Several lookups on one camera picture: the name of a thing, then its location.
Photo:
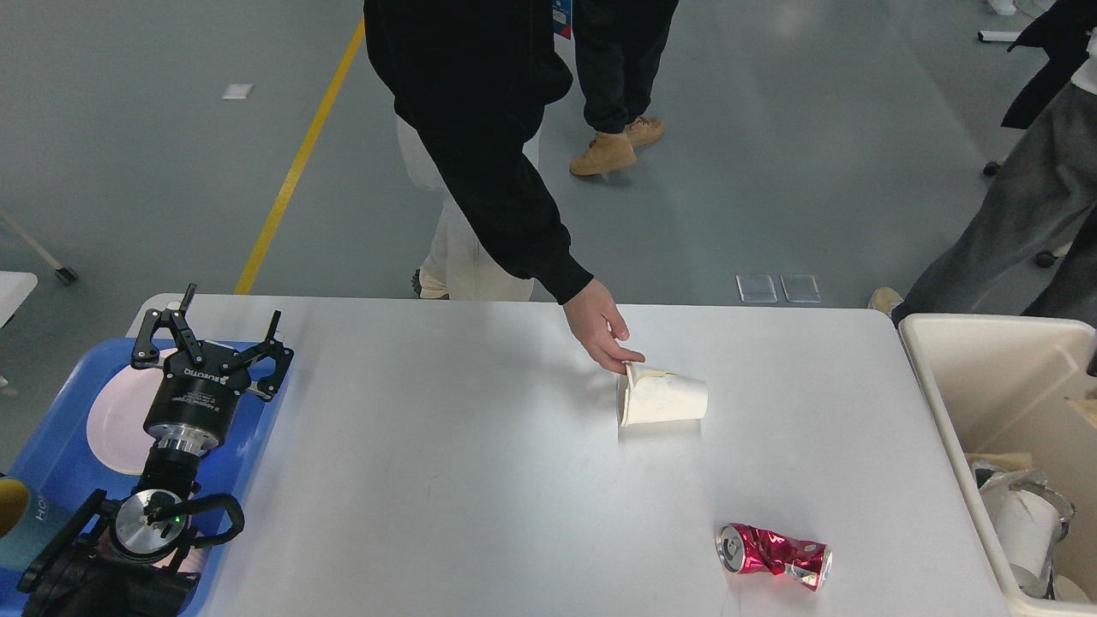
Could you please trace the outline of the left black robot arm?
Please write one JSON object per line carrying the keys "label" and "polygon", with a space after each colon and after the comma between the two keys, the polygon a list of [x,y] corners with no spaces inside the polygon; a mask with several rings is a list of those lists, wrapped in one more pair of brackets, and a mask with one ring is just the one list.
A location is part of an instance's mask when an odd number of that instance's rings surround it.
{"label": "left black robot arm", "polygon": [[195,616],[278,418],[294,352],[200,338],[195,287],[93,347],[3,474],[4,616]]}

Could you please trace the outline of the person's bare right hand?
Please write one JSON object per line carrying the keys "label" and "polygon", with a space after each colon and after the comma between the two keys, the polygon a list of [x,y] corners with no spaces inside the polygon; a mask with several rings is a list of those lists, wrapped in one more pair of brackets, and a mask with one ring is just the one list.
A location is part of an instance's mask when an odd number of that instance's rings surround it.
{"label": "person's bare right hand", "polygon": [[606,285],[598,279],[588,282],[575,298],[561,305],[572,335],[595,364],[611,374],[625,374],[627,363],[644,363],[643,354],[623,347],[630,337],[623,319]]}

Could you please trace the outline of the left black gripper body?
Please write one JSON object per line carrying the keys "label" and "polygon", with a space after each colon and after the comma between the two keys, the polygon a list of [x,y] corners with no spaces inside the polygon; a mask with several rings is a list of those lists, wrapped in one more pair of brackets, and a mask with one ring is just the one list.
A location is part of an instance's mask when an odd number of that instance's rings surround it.
{"label": "left black gripper body", "polygon": [[244,390],[250,384],[244,367],[220,374],[216,366],[165,361],[163,379],[142,429],[158,448],[211,452],[227,441]]}

